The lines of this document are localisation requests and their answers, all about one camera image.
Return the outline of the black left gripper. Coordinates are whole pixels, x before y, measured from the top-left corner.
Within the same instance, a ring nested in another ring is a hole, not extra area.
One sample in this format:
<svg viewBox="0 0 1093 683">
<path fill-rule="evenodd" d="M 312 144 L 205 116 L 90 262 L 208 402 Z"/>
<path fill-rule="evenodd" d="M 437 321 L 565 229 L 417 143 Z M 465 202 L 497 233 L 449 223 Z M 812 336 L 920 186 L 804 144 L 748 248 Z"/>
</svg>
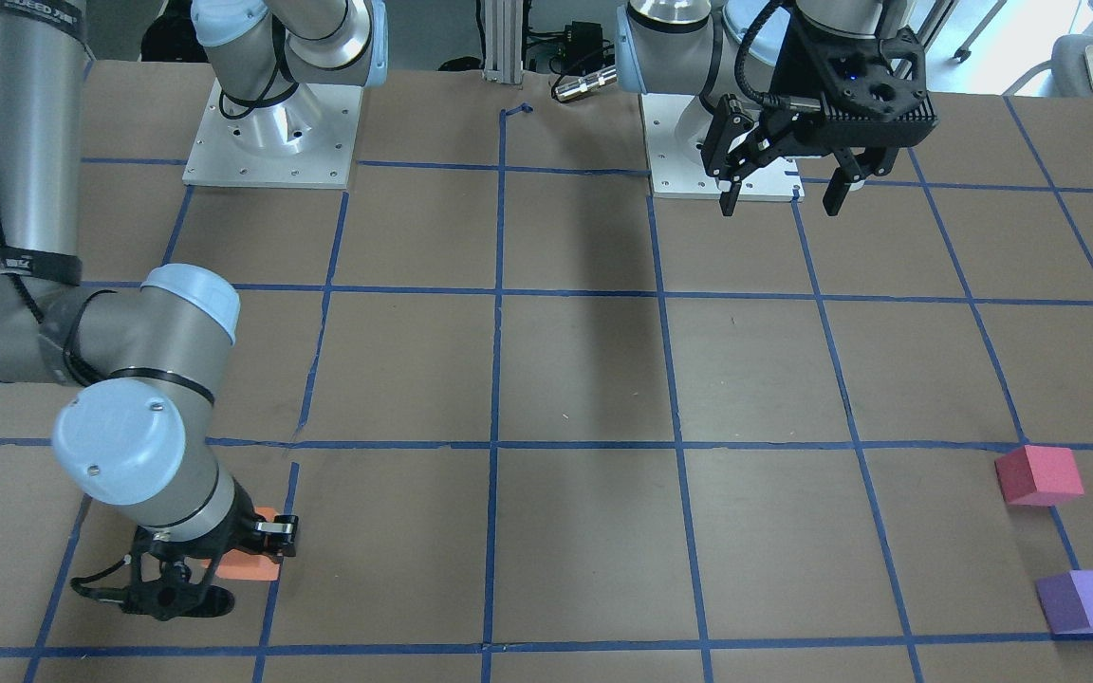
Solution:
<svg viewBox="0 0 1093 683">
<path fill-rule="evenodd" d="M 888 168 L 880 156 L 914 148 L 932 134 L 938 114 L 925 85 L 925 52 L 915 32 L 902 27 L 888 39 L 846 38 L 790 19 L 771 94 L 815 101 L 815 111 L 765 108 L 755 120 L 742 101 L 722 95 L 701 148 L 706 173 L 729 182 L 719 207 L 732 216 L 743 182 L 781 157 L 837 160 L 823 195 L 837 216 L 856 182 Z M 837 152 L 863 148 L 869 152 Z"/>
</svg>

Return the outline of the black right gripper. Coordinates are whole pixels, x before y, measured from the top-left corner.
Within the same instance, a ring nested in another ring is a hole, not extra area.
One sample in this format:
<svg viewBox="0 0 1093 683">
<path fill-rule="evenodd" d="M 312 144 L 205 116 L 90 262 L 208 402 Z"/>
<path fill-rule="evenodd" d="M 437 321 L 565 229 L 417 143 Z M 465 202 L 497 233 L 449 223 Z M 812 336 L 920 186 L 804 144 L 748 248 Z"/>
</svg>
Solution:
<svg viewBox="0 0 1093 683">
<path fill-rule="evenodd" d="M 235 483 L 232 492 L 225 518 L 207 535 L 160 541 L 155 532 L 139 525 L 129 554 L 108 569 L 73 578 L 70 587 L 89 600 L 113 602 L 126 614 L 158 621 L 224 617 L 234 607 L 234 597 L 213 586 L 213 580 L 231 550 L 271 561 L 298 555 L 299 515 L 277 514 L 268 520 L 254 510 L 242 485 Z"/>
</svg>

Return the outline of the silver robot arm image left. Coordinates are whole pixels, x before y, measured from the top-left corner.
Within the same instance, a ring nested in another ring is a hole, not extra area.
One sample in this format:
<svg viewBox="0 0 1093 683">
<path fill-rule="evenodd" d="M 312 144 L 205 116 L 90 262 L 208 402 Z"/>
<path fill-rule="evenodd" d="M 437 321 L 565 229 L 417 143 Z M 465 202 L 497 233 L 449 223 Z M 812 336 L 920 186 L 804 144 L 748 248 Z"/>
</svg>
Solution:
<svg viewBox="0 0 1093 683">
<path fill-rule="evenodd" d="M 704 173 L 732 215 L 776 158 L 834 156 L 836 215 L 936 129 L 908 1 L 628 1 L 615 74 L 712 108 Z M 83 1 L 0 1 L 0 382 L 78 386 L 58 462 L 134 520 L 140 547 L 205 560 L 292 554 L 298 519 L 265 519 L 205 440 L 239 298 L 224 278 L 160 267 L 139 293 L 85 288 L 77 254 Z"/>
</svg>

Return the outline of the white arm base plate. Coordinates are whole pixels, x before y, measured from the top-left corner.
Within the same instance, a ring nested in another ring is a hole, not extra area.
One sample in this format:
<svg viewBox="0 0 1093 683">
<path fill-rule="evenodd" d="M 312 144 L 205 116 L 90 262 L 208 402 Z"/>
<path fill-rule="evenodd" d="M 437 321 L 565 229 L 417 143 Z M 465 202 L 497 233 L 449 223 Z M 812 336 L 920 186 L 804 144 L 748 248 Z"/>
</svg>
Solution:
<svg viewBox="0 0 1093 683">
<path fill-rule="evenodd" d="M 673 199 L 717 199 L 720 187 L 704 173 L 698 144 L 712 123 L 712 114 L 696 96 L 640 95 L 643 141 L 654 195 Z M 768 168 L 743 182 L 740 202 L 789 202 L 804 197 L 801 173 L 790 158 L 772 161 Z"/>
<path fill-rule="evenodd" d="M 289 101 L 227 120 L 238 105 L 213 84 L 183 181 L 235 189 L 345 190 L 364 91 L 304 83 Z"/>
</svg>

